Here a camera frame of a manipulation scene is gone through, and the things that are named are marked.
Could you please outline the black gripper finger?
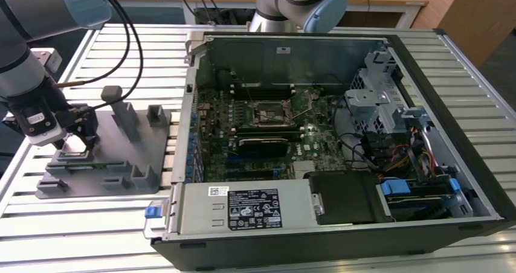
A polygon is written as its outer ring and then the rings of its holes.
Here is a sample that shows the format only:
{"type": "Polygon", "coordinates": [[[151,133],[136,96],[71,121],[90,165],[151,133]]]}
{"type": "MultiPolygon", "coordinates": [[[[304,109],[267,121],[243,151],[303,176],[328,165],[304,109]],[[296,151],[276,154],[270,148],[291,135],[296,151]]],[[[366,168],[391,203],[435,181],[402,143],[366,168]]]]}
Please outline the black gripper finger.
{"type": "Polygon", "coordinates": [[[18,123],[18,120],[15,119],[15,116],[11,112],[7,112],[7,114],[2,118],[2,123],[6,127],[8,127],[12,131],[15,131],[20,136],[26,136],[20,125],[18,123]]]}
{"type": "Polygon", "coordinates": [[[95,147],[98,142],[99,120],[96,111],[88,112],[80,116],[80,121],[67,127],[67,132],[72,133],[84,142],[88,149],[95,147]]]}

